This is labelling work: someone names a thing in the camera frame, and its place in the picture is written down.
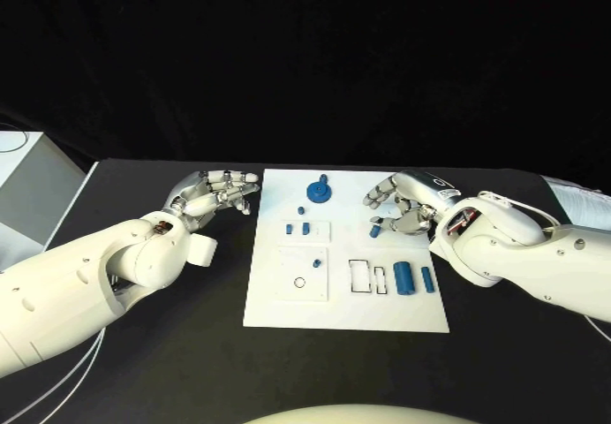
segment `white robotic arm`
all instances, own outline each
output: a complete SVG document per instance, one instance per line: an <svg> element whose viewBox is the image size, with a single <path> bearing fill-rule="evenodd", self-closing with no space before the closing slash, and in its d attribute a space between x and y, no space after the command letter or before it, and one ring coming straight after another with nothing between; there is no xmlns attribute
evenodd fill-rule
<svg viewBox="0 0 611 424"><path fill-rule="evenodd" d="M244 172L195 172L175 186L162 211L0 273L0 377L87 340L175 282L185 262L211 265L217 241L194 232L217 209L236 206L250 213L244 196L259 190L256 182L257 175Z"/></svg>
<svg viewBox="0 0 611 424"><path fill-rule="evenodd" d="M610 231L561 225L491 192L465 199L446 181L416 170L383 181L365 204L377 208L394 192L403 217L373 222L407 234L423 234L437 223L432 251L472 283L492 287L507 278L535 298L611 322ZM512 203L535 210L551 227L543 229Z"/></svg>

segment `black background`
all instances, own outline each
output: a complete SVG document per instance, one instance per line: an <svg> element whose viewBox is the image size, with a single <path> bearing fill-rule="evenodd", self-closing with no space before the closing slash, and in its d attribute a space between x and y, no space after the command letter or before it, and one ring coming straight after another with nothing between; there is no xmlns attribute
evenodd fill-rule
<svg viewBox="0 0 611 424"><path fill-rule="evenodd" d="M2 2L0 113L86 167L511 167L609 189L609 28L574 2Z"/></svg>
<svg viewBox="0 0 611 424"><path fill-rule="evenodd" d="M177 181L215 169L263 175L264 165L103 162L53 246L158 210ZM466 195L486 183L568 223L535 174L430 170ZM214 265L188 265L175 284L109 327L93 372L57 422L236 424L344 403L407 405L485 423L609 422L611 350L584 317L509 282L475 286L437 257L450 334L246 328L259 193L250 197L254 215L228 209L202 231L220 240ZM0 379L0 419L61 379L90 343ZM70 390L24 422L38 422Z"/></svg>

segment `white board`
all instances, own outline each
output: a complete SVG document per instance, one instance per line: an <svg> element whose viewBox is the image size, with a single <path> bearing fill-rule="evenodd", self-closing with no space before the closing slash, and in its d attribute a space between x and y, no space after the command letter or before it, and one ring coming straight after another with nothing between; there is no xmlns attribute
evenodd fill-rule
<svg viewBox="0 0 611 424"><path fill-rule="evenodd" d="M322 174L328 175L334 195L316 204L306 190ZM450 332L427 235L411 237L383 231L378 238L370 237L373 216L400 217L393 197L377 210L364 206L367 193L390 175L342 170L266 170L247 327ZM299 214L299 207L306 208L305 215ZM303 223L312 224L309 235L303 235ZM315 268L316 259L321 265ZM352 270L351 260L367 261L367 265L354 262ZM413 269L417 293L410 296L398 295L398 261L407 261ZM432 270L436 293L426 291L422 267ZM357 287L365 288L370 273L371 292L355 290L354 272Z"/></svg>

